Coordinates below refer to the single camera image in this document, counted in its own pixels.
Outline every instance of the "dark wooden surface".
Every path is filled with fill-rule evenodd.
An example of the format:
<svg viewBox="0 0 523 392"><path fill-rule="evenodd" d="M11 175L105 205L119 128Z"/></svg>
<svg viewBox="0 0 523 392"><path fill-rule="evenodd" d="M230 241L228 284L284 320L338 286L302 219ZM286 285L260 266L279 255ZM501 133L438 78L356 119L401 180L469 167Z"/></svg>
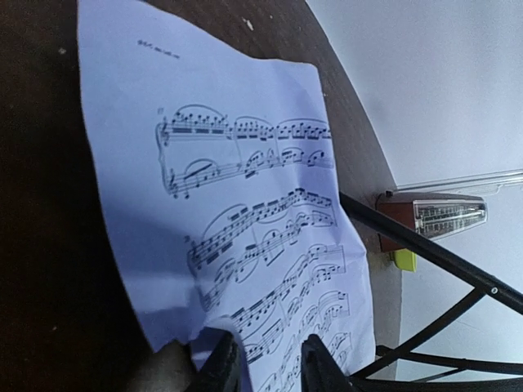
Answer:
<svg viewBox="0 0 523 392"><path fill-rule="evenodd" d="M303 0L153 3L250 56L316 65L341 191L373 203L393 186L351 83ZM118 390L149 354L97 197L79 98L76 7L0 2L1 391ZM378 249L374 234L360 233Z"/></svg>

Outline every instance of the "wall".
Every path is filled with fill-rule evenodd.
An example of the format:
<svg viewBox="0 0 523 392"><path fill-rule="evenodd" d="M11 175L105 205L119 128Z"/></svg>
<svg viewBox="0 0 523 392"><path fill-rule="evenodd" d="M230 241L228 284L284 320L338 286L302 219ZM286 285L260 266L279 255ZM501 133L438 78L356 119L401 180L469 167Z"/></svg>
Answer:
<svg viewBox="0 0 523 392"><path fill-rule="evenodd" d="M486 224L438 243L523 292L523 192L501 189L486 197ZM400 341L405 341L465 296L471 287L418 258L418 271L403 274ZM523 316L493 299L485 298L418 352L523 363ZM400 362L398 380L436 374L441 368ZM501 378L464 372L449 380Z"/></svg>
<svg viewBox="0 0 523 392"><path fill-rule="evenodd" d="M523 167L523 2L307 2L398 185Z"/></svg>

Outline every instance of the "metronome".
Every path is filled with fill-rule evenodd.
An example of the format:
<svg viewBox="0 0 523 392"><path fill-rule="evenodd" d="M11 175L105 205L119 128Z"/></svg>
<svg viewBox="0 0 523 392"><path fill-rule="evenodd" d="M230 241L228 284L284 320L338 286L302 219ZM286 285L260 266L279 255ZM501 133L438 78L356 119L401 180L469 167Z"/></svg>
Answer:
<svg viewBox="0 0 523 392"><path fill-rule="evenodd" d="M463 194L383 194L376 209L430 239L439 239L471 229L487 221L485 201ZM383 252L402 248L380 236Z"/></svg>

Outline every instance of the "sheet music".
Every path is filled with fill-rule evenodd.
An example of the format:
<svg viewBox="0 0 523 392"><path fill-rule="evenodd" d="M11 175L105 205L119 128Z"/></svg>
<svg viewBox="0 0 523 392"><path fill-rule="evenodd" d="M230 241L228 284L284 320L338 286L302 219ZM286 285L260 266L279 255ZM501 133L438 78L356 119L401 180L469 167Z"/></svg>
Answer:
<svg viewBox="0 0 523 392"><path fill-rule="evenodd" d="M299 390L311 333L343 371L370 363L365 249L315 67L131 0L80 1L78 47L105 224L153 349L230 330L256 392Z"/></svg>

